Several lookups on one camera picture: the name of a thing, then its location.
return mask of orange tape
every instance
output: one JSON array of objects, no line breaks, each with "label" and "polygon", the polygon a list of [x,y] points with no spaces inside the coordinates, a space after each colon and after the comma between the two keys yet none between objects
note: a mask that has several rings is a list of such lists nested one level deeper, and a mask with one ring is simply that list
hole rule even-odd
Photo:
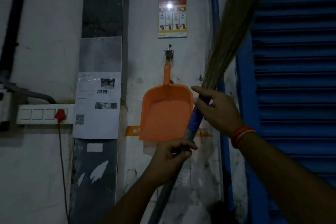
[{"label": "orange tape", "polygon": [[[140,134],[140,126],[127,126],[125,136],[139,136],[139,134]],[[212,135],[205,128],[200,128],[197,131],[196,136],[212,137]]]}]

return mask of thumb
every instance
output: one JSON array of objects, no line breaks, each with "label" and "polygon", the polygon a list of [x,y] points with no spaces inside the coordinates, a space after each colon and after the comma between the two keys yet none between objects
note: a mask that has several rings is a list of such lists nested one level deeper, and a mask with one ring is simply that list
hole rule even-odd
[{"label": "thumb", "polygon": [[191,156],[191,151],[183,151],[172,159],[175,167],[180,167],[184,161],[186,161]]},{"label": "thumb", "polygon": [[211,107],[209,107],[203,100],[199,98],[194,98],[194,105],[201,111],[204,117],[207,118],[211,111]]}]

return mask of broom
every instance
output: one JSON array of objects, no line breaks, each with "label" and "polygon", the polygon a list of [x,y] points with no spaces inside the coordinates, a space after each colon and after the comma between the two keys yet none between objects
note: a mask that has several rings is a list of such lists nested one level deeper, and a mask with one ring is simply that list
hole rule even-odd
[{"label": "broom", "polygon": [[[238,49],[247,35],[253,20],[254,11],[260,0],[227,0],[219,30],[214,37],[208,56],[202,87],[215,90],[220,78],[234,59]],[[210,99],[199,96],[205,103]],[[184,139],[192,141],[203,119],[202,113],[194,108]],[[162,188],[155,208],[149,219],[149,224],[157,224],[168,202],[179,172]]]}]

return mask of qr code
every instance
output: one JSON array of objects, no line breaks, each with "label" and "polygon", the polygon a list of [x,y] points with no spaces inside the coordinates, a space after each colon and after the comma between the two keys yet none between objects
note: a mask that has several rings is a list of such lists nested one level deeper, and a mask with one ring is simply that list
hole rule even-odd
[{"label": "qr code", "polygon": [[84,124],[85,114],[76,114],[76,123],[75,125],[83,125]]}]

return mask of hand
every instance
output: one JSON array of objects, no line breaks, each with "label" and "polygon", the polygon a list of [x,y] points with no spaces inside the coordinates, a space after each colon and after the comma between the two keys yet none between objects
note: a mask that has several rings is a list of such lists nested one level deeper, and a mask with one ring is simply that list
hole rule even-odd
[{"label": "hand", "polygon": [[199,86],[192,86],[191,89],[206,98],[213,99],[210,106],[199,98],[194,98],[194,104],[202,112],[210,125],[219,132],[230,136],[233,131],[244,125],[231,97],[222,92],[203,89]]},{"label": "hand", "polygon": [[174,139],[158,145],[151,162],[142,175],[146,183],[157,188],[175,175],[183,162],[191,156],[191,151],[174,154],[180,151],[181,146],[187,146],[193,150],[198,149],[194,142],[183,139]]}]

